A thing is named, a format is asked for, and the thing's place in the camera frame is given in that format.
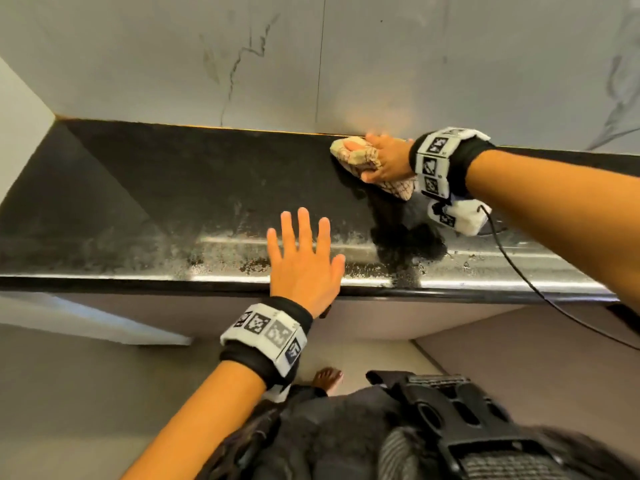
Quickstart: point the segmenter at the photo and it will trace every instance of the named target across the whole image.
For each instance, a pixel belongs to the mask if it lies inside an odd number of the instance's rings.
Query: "right hand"
[[[412,139],[406,141],[388,134],[376,136],[373,133],[367,133],[365,139],[378,149],[380,168],[375,171],[363,171],[360,175],[363,182],[367,184],[395,182],[415,175],[413,168],[409,165],[409,151],[413,144]],[[344,146],[349,151],[363,148],[361,144],[352,141],[345,142]]]
[[[340,281],[344,274],[344,255],[329,259],[331,252],[331,225],[323,217],[318,223],[316,252],[309,211],[298,209],[299,247],[291,224],[291,213],[280,215],[282,225],[282,247],[278,246],[276,229],[267,231],[267,249],[271,261],[271,296],[282,296],[306,308],[313,318],[332,304],[340,291]]]

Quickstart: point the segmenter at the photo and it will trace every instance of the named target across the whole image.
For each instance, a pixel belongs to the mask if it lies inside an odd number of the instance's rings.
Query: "black countertop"
[[[0,205],[0,289],[265,293],[266,230],[304,206],[316,225],[331,219],[343,295],[536,300],[491,236],[457,235],[420,195],[404,203],[361,183],[331,157],[335,138],[57,121]],[[640,175],[633,156],[545,157]],[[615,299],[521,233],[500,238],[554,298]]]

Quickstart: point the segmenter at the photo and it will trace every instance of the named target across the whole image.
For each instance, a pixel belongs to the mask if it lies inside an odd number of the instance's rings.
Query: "foot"
[[[316,372],[311,385],[313,387],[320,387],[320,389],[326,392],[326,395],[333,395],[338,384],[342,382],[342,371],[334,369],[333,367],[325,367]]]

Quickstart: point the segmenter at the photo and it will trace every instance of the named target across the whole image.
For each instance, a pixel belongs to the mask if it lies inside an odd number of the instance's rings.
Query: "buckle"
[[[469,453],[517,451],[555,457],[526,435],[480,387],[468,381],[432,387],[412,376],[397,384],[423,434],[436,441],[449,473],[466,480],[462,460]]]

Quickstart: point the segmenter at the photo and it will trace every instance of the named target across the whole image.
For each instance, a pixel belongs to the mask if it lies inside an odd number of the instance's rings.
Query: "wire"
[[[635,346],[633,344],[630,344],[629,342],[626,342],[622,339],[619,339],[615,336],[613,336],[612,334],[601,330],[597,327],[594,327],[593,325],[588,324],[587,322],[584,322],[582,320],[580,320],[580,318],[576,318],[574,317],[571,313],[564,311],[562,308],[560,308],[559,306],[557,306],[553,301],[551,301],[549,298],[547,298],[546,296],[544,296],[540,290],[538,290],[538,288],[536,288],[532,282],[530,282],[527,277],[522,273],[521,270],[518,269],[518,267],[513,263],[513,261],[511,260],[511,258],[509,257],[509,255],[507,254],[507,252],[504,250],[504,248],[502,247],[502,244],[500,243],[500,239],[498,239],[498,233],[496,233],[495,231],[495,226],[493,225],[493,219],[491,218],[491,215],[489,214],[489,212],[487,212],[487,209],[484,208],[484,205],[480,206],[480,209],[483,210],[483,212],[485,213],[485,215],[487,216],[487,218],[489,219],[489,225],[491,226],[491,234],[493,235],[493,239],[495,240],[495,243],[498,245],[498,248],[500,249],[500,252],[502,253],[502,255],[504,256],[505,259],[507,259],[507,262],[511,265],[511,267],[513,268],[513,270],[519,275],[519,277],[522,278],[522,280],[529,285],[529,288],[531,288],[535,294],[537,294],[540,298],[542,298],[544,301],[546,301],[549,305],[551,305],[553,308],[555,308],[558,312],[562,313],[565,317],[573,320],[574,322],[578,323],[578,325],[581,325],[585,328],[588,328],[589,330],[592,330],[600,335],[602,335],[603,337],[606,337],[608,339],[613,340],[614,342],[617,342],[619,344],[622,344],[626,347],[629,347],[630,349],[633,350],[638,350],[640,351],[640,347],[639,346]]]

